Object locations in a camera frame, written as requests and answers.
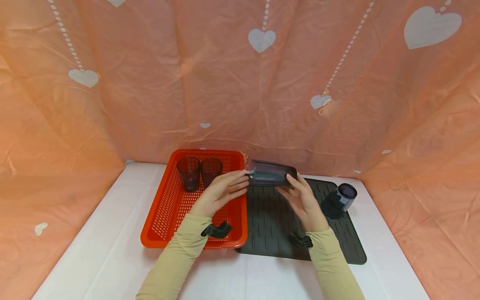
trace beige sleeve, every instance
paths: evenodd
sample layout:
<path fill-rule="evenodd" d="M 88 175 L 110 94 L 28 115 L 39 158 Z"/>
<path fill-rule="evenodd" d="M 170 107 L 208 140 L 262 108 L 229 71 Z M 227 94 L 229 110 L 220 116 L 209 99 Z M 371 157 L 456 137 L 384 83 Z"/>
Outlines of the beige sleeve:
<path fill-rule="evenodd" d="M 307 235 L 313 242 L 313 247 L 309 249 L 310 258 L 324 299 L 365 300 L 333 230 L 307 232 Z"/>
<path fill-rule="evenodd" d="M 208 237 L 202 231 L 212 223 L 208 217 L 187 214 L 172 240 L 148 272 L 136 300 L 174 300 Z"/>

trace hand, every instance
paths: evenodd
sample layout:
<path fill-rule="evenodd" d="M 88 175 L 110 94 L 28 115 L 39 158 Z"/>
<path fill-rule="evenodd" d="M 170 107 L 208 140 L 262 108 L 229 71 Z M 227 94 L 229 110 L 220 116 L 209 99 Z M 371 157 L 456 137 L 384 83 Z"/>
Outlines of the hand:
<path fill-rule="evenodd" d="M 190 210 L 191 215 L 213 217 L 227 204 L 247 192 L 245 170 L 233 171 L 216 177 Z"/>
<path fill-rule="evenodd" d="M 276 187 L 276 190 L 288 200 L 306 231 L 327 230 L 329 228 L 328 222 L 313 195 L 310 185 L 300 173 L 297 173 L 297 178 L 298 181 L 290 174 L 287 175 L 287 180 L 295 188 L 294 190 L 287 187 Z"/>

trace plastic cup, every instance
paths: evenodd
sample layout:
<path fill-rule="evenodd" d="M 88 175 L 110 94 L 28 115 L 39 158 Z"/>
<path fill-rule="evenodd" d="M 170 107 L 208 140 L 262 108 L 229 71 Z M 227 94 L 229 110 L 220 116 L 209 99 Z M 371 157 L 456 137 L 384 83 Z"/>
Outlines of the plastic cup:
<path fill-rule="evenodd" d="M 291 166 L 261 160 L 252 160 L 247 164 L 250 185 L 289 186 L 287 174 L 297 178 L 297 170 Z"/>
<path fill-rule="evenodd" d="M 200 185 L 200 161 L 192 156 L 184 157 L 178 161 L 177 170 L 185 191 L 196 191 Z"/>
<path fill-rule="evenodd" d="M 222 168 L 222 162 L 216 158 L 207 158 L 202 162 L 202 167 L 200 170 L 202 173 L 202 180 L 204 182 L 205 188 L 208 188 L 208 186 L 212 183 L 215 177 L 222 174 Z"/>
<path fill-rule="evenodd" d="M 342 183 L 331 191 L 320 204 L 325 216 L 339 219 L 357 197 L 357 190 L 348 183 Z"/>

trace pink fabric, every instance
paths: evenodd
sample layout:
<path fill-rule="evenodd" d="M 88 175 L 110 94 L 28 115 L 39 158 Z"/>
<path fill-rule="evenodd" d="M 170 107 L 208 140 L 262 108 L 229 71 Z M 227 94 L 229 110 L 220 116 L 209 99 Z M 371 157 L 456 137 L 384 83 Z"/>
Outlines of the pink fabric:
<path fill-rule="evenodd" d="M 33 295 L 125 160 L 204 147 L 360 178 L 430 297 L 479 299 L 479 13 L 0 3 L 0 298 Z"/>

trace orange basket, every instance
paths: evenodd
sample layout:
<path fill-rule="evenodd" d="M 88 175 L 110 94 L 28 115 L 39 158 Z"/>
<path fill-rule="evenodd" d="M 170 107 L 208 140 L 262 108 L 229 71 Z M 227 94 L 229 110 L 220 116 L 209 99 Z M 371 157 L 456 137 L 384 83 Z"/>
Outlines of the orange basket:
<path fill-rule="evenodd" d="M 186 192 L 177 172 L 177 162 L 193 156 L 203 161 L 214 157 L 222 161 L 222 174 L 245 168 L 243 154 L 236 151 L 221 150 L 177 150 L 172 153 L 162 181 L 153 200 L 140 240 L 148 248 L 165 248 L 180 226 L 183 218 L 204 191 L 200 187 L 195 192 Z M 239 248 L 247 241 L 247 196 L 244 194 L 233 199 L 214 216 L 215 226 L 227 221 L 232 230 L 223 239 L 208 238 L 205 249 Z"/>

